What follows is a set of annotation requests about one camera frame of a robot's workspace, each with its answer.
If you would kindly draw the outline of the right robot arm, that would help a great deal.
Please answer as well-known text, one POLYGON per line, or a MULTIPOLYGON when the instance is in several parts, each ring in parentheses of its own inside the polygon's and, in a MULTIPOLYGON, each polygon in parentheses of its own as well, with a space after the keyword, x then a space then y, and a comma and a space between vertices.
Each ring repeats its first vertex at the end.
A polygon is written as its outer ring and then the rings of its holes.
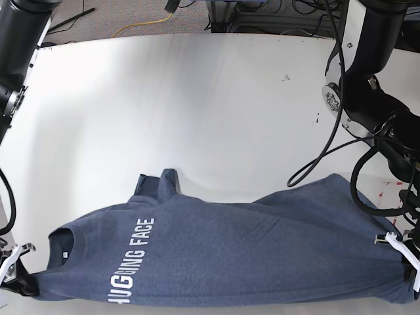
MULTIPOLYGON (((3 1, 1 4, 1 139, 4 139, 26 90, 26 79, 61 1, 3 1)), ((1 238, 1 289, 24 297, 39 294, 38 284, 21 261, 35 250, 1 238)))

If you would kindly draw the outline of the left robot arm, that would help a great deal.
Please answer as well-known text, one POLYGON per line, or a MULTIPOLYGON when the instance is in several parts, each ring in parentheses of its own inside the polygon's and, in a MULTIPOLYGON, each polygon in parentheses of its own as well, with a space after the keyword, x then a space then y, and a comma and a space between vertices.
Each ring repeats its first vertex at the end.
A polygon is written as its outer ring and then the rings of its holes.
POLYGON ((335 126, 369 145, 351 174, 352 199, 367 214, 402 216, 411 224, 406 237, 389 232, 381 240, 415 264, 419 262, 419 116, 384 92, 377 78, 412 5, 412 1, 343 1, 340 18, 331 20, 335 46, 327 61, 322 95, 335 116, 335 126), (382 154, 391 173, 408 184, 399 193, 399 208, 374 209, 359 197, 358 176, 376 154, 382 154))

